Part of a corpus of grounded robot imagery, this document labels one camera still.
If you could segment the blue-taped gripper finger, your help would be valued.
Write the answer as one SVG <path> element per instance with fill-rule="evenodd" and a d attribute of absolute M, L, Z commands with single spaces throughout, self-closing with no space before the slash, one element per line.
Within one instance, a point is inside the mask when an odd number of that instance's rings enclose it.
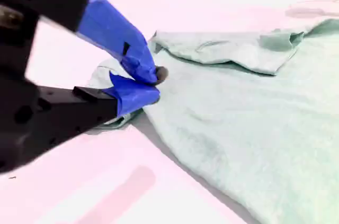
<path fill-rule="evenodd" d="M 168 71 L 156 66 L 143 34 L 108 0 L 1 0 L 2 63 L 24 73 L 41 16 L 105 50 L 136 81 L 158 85 Z"/>
<path fill-rule="evenodd" d="M 105 122 L 155 103 L 159 90 L 118 75 L 106 89 L 41 87 L 38 99 L 38 148 L 51 148 Z"/>

